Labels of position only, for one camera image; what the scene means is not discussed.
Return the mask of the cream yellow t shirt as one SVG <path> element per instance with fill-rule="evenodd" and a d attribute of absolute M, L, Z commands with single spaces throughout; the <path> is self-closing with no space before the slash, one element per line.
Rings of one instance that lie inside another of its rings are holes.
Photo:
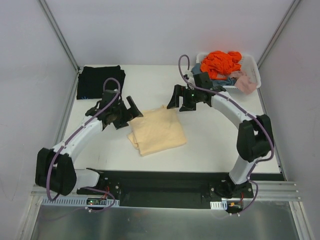
<path fill-rule="evenodd" d="M 127 135 L 133 147 L 144 157 L 187 143 L 176 109 L 161 106 L 143 112 L 142 117 L 130 121 Z"/>

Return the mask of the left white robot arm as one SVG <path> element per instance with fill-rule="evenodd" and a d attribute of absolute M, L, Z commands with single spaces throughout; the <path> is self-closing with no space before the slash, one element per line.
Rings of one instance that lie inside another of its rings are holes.
<path fill-rule="evenodd" d="M 67 196 L 74 189 L 86 187 L 96 195 L 105 191 L 102 173 L 93 168 L 75 169 L 74 163 L 92 138 L 107 126 L 121 129 L 127 127 L 131 120 L 143 116 L 131 96 L 126 100 L 129 107 L 118 91 L 105 90 L 102 99 L 86 111 L 81 124 L 69 137 L 38 152 L 35 184 L 46 189 L 49 199 L 52 199 L 50 192 Z"/>

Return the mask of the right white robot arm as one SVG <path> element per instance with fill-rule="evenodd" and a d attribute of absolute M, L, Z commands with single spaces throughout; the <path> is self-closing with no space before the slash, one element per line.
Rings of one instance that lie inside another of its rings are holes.
<path fill-rule="evenodd" d="M 249 182 L 257 163 L 267 161 L 265 157 L 274 154 L 271 120 L 266 114 L 249 113 L 224 87 L 214 86 L 207 73 L 196 74 L 193 79 L 194 83 L 188 82 L 186 86 L 174 86 L 167 108 L 178 108 L 180 112 L 195 111 L 198 103 L 204 103 L 234 124 L 238 130 L 238 158 L 225 180 L 214 188 L 214 192 L 222 198 L 237 197 Z"/>

